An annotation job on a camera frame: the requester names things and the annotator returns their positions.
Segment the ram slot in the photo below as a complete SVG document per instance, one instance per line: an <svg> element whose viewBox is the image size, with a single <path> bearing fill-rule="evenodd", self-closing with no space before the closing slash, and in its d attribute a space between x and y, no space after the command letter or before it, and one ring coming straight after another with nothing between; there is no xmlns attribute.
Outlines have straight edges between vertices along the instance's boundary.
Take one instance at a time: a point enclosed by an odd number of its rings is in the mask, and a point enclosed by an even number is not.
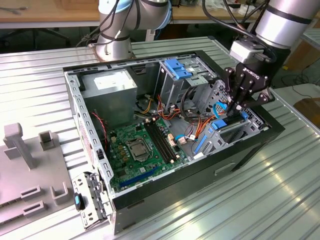
<svg viewBox="0 0 320 240"><path fill-rule="evenodd" d="M166 139L162 136L157 125L153 122L145 124L144 127L147 133L149 134L150 138L152 139L153 143L155 144L155 147L160 152L164 162L166 164L169 164L171 160L176 160L176 155L172 151Z"/></svg>

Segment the ribbed metal surface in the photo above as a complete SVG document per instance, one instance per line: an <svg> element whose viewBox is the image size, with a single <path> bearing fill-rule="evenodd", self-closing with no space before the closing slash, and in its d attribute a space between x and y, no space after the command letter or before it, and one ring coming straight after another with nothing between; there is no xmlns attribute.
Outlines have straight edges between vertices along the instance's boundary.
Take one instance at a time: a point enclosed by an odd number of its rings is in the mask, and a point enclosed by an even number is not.
<svg viewBox="0 0 320 240"><path fill-rule="evenodd" d="M234 66L206 37L133 44L137 57L205 50ZM90 167L72 119L61 68L96 62L87 48L0 56L0 125L20 122L24 138L59 134L70 177ZM319 136L280 101L265 108L286 128L244 168L114 237L107 223L85 232L74 206L4 239L319 239ZM0 128L0 139L4 136Z"/></svg>
<svg viewBox="0 0 320 240"><path fill-rule="evenodd" d="M307 29L301 38L307 41L314 48L320 50L320 28Z"/></svg>

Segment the blue tab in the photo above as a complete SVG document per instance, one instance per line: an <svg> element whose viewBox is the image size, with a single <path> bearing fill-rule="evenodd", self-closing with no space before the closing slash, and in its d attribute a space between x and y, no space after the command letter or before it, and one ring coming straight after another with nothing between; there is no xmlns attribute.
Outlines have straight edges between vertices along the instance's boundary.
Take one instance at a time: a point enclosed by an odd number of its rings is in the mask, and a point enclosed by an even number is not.
<svg viewBox="0 0 320 240"><path fill-rule="evenodd" d="M219 119L211 123L211 126L214 128L214 130L218 130L220 128L227 126L227 124L223 119Z"/></svg>
<svg viewBox="0 0 320 240"><path fill-rule="evenodd" d="M75 204L79 204L80 203L79 196L75 196L74 201L75 201Z"/></svg>
<svg viewBox="0 0 320 240"><path fill-rule="evenodd" d="M200 141L200 143L198 144L198 146L196 147L194 153L197 154L199 149L201 148L201 146L204 144L205 140L207 139L207 135L204 135Z"/></svg>
<svg viewBox="0 0 320 240"><path fill-rule="evenodd" d="M245 111L241 113L241 116L244 118L244 120L247 120L249 118L248 113L246 113Z"/></svg>
<svg viewBox="0 0 320 240"><path fill-rule="evenodd" d="M192 77L192 73L188 72L184 65L181 64L177 59L168 59L164 61L165 65L175 75L176 79L187 79Z"/></svg>

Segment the green circuit board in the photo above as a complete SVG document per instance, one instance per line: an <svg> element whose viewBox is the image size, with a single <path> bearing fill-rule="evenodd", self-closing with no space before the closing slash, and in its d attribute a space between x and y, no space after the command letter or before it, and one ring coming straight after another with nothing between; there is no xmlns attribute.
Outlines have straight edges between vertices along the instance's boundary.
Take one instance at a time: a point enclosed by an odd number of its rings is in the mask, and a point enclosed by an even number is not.
<svg viewBox="0 0 320 240"><path fill-rule="evenodd" d="M164 121L160 118L155 124L168 143L167 136L170 131ZM114 173L110 184L116 193L142 183L150 177L181 166L188 161L185 153L179 147L170 146L173 153L179 157L174 162L167 161L166 163L143 123L116 128L107 134L111 137L108 159Z"/></svg>

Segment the blue cable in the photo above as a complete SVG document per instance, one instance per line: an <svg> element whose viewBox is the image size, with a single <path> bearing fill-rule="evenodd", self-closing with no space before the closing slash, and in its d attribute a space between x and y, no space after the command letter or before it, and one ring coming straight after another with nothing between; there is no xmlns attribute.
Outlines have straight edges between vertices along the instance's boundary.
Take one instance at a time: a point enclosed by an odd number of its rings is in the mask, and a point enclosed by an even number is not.
<svg viewBox="0 0 320 240"><path fill-rule="evenodd" d="M218 115L218 113L217 113L217 109L216 109L216 107L217 107L217 104L215 103L214 105L213 105L213 114L215 115L215 117L218 119L219 118L219 115Z"/></svg>
<svg viewBox="0 0 320 240"><path fill-rule="evenodd" d="M219 105L220 107L222 107L223 110L227 109L227 104L225 104L225 103L217 101L216 104Z"/></svg>
<svg viewBox="0 0 320 240"><path fill-rule="evenodd" d="M219 115L218 115L218 112L217 112L217 105L219 105L223 110L226 110L226 109L227 109L227 104L217 101L217 102L213 105L213 107L212 107L212 108L213 108L213 114L214 114L215 117L218 119L218 118L219 118Z"/></svg>
<svg viewBox="0 0 320 240"><path fill-rule="evenodd" d="M182 137L184 137L185 135L178 135L178 136L176 136L174 139L177 141L179 138L182 138Z"/></svg>

